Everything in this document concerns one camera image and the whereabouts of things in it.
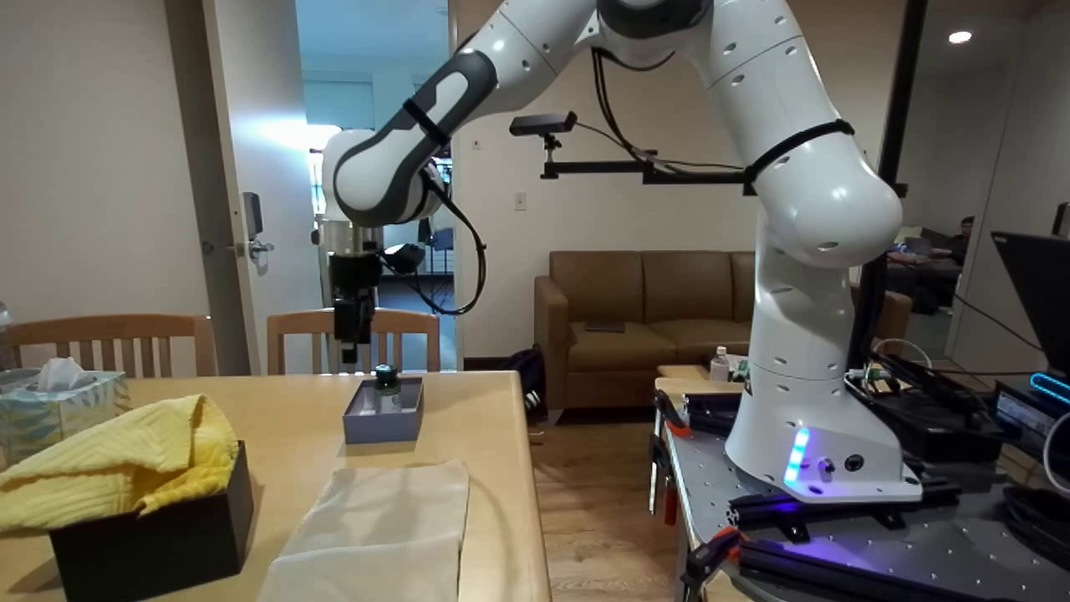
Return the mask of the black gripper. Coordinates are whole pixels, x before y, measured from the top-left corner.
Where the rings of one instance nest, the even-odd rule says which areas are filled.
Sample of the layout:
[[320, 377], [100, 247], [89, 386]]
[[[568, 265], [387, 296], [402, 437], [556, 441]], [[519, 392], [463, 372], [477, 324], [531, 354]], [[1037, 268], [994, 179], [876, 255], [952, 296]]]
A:
[[330, 257], [333, 336], [342, 343], [372, 340], [379, 282], [382, 282], [382, 259], [376, 255]]

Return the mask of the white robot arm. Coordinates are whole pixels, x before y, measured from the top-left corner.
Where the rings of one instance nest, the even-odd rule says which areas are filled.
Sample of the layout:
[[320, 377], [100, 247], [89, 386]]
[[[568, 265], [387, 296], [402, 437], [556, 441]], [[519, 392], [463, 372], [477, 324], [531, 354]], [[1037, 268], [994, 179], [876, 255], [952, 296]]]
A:
[[848, 269], [888, 249], [902, 205], [829, 100], [789, 0], [503, 0], [379, 130], [328, 141], [328, 200], [357, 228], [427, 214], [432, 155], [528, 107], [578, 53], [689, 61], [741, 159], [755, 315], [730, 461], [805, 506], [915, 502], [901, 437], [845, 394]]

